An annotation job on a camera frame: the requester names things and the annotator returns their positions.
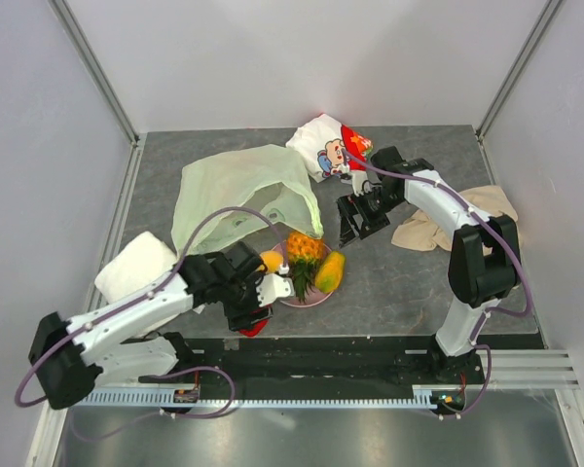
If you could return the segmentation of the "fake red bell pepper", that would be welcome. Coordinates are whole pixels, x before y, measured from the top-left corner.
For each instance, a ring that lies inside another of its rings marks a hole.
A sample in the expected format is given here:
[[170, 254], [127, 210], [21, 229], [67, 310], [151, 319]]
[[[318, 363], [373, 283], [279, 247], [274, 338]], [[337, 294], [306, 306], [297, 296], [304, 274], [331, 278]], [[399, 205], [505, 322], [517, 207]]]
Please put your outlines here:
[[238, 330], [238, 332], [248, 338], [254, 338], [256, 336], [258, 336], [263, 329], [265, 328], [265, 326], [268, 324], [267, 320], [263, 320], [257, 323], [252, 324], [251, 326], [248, 326], [246, 328], [240, 329]]

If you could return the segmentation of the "fake yellow pear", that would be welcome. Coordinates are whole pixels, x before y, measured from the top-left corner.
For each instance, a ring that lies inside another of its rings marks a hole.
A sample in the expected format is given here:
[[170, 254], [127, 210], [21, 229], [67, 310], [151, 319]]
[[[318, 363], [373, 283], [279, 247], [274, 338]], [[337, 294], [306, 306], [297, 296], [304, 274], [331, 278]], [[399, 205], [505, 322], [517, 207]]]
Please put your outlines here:
[[274, 250], [264, 251], [260, 254], [266, 273], [278, 272], [284, 263], [281, 253]]

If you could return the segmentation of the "fake pineapple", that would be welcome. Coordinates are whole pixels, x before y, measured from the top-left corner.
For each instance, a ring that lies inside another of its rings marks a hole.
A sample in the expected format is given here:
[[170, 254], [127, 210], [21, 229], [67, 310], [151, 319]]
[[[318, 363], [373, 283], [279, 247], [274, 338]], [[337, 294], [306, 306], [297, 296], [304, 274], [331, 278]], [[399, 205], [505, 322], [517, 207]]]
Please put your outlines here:
[[304, 303], [324, 257], [324, 241], [293, 231], [287, 237], [286, 252], [296, 298]]

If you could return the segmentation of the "fake mango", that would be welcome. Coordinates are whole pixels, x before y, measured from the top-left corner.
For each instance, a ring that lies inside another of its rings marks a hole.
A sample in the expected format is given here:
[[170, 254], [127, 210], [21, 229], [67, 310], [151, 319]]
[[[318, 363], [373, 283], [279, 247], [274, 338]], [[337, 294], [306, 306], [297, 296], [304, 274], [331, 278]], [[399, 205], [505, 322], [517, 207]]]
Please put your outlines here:
[[340, 251], [330, 252], [314, 278], [314, 287], [324, 294], [330, 294], [337, 290], [344, 277], [345, 264], [346, 257], [343, 253]]

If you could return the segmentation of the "green avocado print plastic bag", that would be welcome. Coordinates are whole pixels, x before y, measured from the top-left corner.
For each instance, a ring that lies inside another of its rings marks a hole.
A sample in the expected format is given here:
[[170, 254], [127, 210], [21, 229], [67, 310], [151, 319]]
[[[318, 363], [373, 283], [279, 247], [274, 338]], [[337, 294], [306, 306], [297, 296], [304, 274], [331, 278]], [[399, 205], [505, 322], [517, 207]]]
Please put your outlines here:
[[324, 235], [303, 158], [292, 149], [269, 144], [184, 166], [171, 228], [176, 250], [186, 246], [206, 216], [232, 206], [258, 211], [274, 224], [313, 238]]

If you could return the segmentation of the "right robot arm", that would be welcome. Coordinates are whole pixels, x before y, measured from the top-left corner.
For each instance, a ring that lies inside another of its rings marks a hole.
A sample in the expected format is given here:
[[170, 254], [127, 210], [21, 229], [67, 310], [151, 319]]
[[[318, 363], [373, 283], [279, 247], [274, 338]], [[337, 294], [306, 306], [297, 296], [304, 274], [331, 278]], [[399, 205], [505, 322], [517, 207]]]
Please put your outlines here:
[[507, 215], [493, 216], [474, 206], [430, 162], [406, 161], [394, 146], [379, 150], [364, 165], [379, 183], [338, 198], [341, 246], [387, 227], [388, 213], [403, 202], [427, 214], [452, 243], [448, 281], [453, 299], [425, 361], [433, 380], [449, 382], [470, 360], [492, 312], [521, 282], [517, 225]]

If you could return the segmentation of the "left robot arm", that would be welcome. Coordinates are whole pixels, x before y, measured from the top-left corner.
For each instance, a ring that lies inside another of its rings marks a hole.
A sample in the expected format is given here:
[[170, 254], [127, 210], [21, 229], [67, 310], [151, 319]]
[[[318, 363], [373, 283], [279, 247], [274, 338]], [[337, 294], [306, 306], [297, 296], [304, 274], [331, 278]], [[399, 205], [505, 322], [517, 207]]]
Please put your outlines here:
[[231, 331], [246, 336], [261, 331], [272, 304], [291, 291], [285, 253], [256, 252], [240, 241], [225, 252], [188, 255], [172, 269], [117, 302], [62, 318], [44, 316], [28, 353], [30, 370], [15, 396], [30, 404], [23, 391], [36, 378], [41, 401], [54, 410], [68, 409], [97, 387], [140, 377], [183, 382], [194, 359], [176, 335], [142, 338], [166, 319], [221, 304]]

